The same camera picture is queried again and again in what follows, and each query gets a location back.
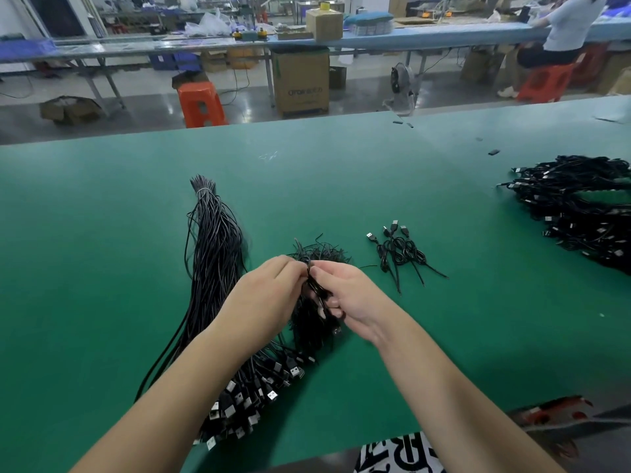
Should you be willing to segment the person's left hand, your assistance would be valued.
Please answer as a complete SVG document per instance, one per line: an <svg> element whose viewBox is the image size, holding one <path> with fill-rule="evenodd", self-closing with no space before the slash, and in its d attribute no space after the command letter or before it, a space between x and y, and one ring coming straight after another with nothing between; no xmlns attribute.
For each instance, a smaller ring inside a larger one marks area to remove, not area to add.
<svg viewBox="0 0 631 473"><path fill-rule="evenodd" d="M262 264L245 274L224 302L216 322L229 339L252 354L265 346L288 324L290 313L266 310L261 286Z"/></svg>

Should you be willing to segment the person's right hand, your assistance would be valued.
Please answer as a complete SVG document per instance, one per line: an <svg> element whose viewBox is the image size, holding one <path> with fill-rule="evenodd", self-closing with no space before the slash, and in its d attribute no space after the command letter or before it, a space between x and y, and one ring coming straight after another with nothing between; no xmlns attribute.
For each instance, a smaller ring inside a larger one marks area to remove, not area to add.
<svg viewBox="0 0 631 473"><path fill-rule="evenodd" d="M378 350L389 345L397 321L406 315L363 271L350 285L323 288L331 293L331 313Z"/></svg>

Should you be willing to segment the person's right forearm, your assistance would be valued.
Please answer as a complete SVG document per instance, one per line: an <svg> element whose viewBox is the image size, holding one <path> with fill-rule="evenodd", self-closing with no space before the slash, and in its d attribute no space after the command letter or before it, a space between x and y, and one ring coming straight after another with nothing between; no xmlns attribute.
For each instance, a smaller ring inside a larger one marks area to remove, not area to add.
<svg viewBox="0 0 631 473"><path fill-rule="evenodd" d="M406 312L372 323L374 346L448 473L565 473Z"/></svg>

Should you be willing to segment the person's left forearm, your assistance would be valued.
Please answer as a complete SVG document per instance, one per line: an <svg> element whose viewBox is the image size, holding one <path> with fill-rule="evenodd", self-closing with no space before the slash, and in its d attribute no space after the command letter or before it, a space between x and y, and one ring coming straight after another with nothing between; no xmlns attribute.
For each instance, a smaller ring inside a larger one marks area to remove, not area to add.
<svg viewBox="0 0 631 473"><path fill-rule="evenodd" d="M229 380L285 322L272 310L223 309L68 473L178 473Z"/></svg>

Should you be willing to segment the pile of black twist ties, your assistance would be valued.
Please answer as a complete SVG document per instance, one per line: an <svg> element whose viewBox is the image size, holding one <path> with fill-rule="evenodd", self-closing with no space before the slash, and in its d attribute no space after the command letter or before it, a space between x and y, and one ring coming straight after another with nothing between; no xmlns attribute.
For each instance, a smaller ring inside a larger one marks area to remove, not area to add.
<svg viewBox="0 0 631 473"><path fill-rule="evenodd" d="M302 356L315 359L320 350L333 346L333 339L341 332L341 320L327 306L331 293L310 276L310 264L314 260L350 264L351 256L338 245L324 241L322 234L308 245L294 239L293 252L288 256L307 266L307 280L290 318L289 329L294 348Z"/></svg>

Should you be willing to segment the orange plastic stool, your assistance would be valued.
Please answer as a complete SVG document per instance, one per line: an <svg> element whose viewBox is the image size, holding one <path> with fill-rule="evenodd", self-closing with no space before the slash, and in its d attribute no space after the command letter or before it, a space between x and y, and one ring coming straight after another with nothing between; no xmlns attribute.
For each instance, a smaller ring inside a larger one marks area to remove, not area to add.
<svg viewBox="0 0 631 473"><path fill-rule="evenodd" d="M186 128L229 125L212 82L184 83L177 88L177 94Z"/></svg>

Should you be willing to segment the grey floor fan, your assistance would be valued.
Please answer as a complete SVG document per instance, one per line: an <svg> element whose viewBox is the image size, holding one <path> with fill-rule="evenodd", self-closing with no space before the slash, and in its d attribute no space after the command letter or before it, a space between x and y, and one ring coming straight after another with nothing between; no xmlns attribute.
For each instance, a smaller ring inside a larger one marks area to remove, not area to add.
<svg viewBox="0 0 631 473"><path fill-rule="evenodd" d="M397 63L390 72L392 97L383 101L383 107L398 116L410 116L416 107L423 74L415 74L407 65Z"/></svg>

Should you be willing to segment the blue plastic crates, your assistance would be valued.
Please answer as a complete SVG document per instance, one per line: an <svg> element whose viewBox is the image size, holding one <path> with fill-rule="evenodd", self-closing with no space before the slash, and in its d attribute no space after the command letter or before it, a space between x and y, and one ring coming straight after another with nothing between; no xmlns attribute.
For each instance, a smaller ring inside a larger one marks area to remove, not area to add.
<svg viewBox="0 0 631 473"><path fill-rule="evenodd" d="M148 59L155 71L203 71L199 55L191 52L153 54Z"/></svg>

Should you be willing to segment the small cardboard box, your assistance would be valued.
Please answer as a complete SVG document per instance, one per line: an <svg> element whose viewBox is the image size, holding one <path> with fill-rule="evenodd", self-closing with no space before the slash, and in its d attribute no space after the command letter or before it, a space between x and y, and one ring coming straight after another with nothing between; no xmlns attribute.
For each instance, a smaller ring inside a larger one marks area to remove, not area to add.
<svg viewBox="0 0 631 473"><path fill-rule="evenodd" d="M344 14L332 9L309 9L305 12L306 31L318 43L343 38Z"/></svg>

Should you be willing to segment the brown cardboard box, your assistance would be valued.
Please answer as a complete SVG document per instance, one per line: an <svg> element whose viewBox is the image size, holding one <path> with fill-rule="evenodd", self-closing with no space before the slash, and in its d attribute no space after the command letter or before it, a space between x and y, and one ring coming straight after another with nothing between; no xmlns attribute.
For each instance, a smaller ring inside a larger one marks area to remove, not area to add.
<svg viewBox="0 0 631 473"><path fill-rule="evenodd" d="M504 55L493 49L472 49L466 55L460 80L469 84L492 86L499 74Z"/></svg>
<svg viewBox="0 0 631 473"><path fill-rule="evenodd" d="M629 67L631 67L631 51L608 53L591 92L599 95L608 94L620 74Z"/></svg>

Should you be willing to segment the stack of blue trays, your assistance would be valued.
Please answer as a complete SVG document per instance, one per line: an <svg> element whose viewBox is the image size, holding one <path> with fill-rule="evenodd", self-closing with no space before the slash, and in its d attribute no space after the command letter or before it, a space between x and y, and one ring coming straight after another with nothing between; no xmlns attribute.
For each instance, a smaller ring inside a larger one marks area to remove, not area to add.
<svg viewBox="0 0 631 473"><path fill-rule="evenodd" d="M343 29L355 36L381 36L392 32L394 16L389 12L361 12L343 21Z"/></svg>

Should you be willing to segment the white plastic bags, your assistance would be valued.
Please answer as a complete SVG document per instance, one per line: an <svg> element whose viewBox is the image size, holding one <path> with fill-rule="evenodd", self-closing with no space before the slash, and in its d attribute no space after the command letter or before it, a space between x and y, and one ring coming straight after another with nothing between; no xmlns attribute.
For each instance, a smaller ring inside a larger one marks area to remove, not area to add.
<svg viewBox="0 0 631 473"><path fill-rule="evenodd" d="M188 37L228 37L232 35L230 18L219 10L206 12L199 23L187 22L184 34Z"/></svg>

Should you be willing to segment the long blue workbench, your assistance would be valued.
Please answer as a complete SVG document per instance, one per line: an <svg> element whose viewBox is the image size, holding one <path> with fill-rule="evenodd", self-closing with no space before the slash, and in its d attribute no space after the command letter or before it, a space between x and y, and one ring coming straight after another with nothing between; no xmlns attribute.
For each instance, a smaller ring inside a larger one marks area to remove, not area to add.
<svg viewBox="0 0 631 473"><path fill-rule="evenodd" d="M317 42L313 39L235 41L230 37L164 38L160 36L114 36L78 41L39 40L0 41L0 65L40 61L105 60L176 52L220 51L230 48L277 49L284 46L320 46L334 52L415 52L489 45L515 45L543 41L550 27L534 27L518 22L439 23L396 28L388 34L357 36L345 33L342 39Z"/></svg>

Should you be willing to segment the open flat cardboard box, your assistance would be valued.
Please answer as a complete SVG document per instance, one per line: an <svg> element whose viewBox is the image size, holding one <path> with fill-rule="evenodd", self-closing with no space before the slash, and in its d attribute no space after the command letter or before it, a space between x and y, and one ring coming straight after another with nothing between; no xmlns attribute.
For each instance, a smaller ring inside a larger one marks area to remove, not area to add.
<svg viewBox="0 0 631 473"><path fill-rule="evenodd" d="M40 117L56 125L89 124L102 117L101 106L91 98L59 96L39 104Z"/></svg>

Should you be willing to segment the red plastic stool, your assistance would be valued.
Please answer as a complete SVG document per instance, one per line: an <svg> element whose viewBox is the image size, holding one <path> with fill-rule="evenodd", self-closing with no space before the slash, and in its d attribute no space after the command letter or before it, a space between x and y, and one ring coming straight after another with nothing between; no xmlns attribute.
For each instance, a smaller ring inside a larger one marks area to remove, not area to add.
<svg viewBox="0 0 631 473"><path fill-rule="evenodd" d="M574 63L549 65L533 70L520 88L516 100L534 104L559 102L572 78Z"/></svg>

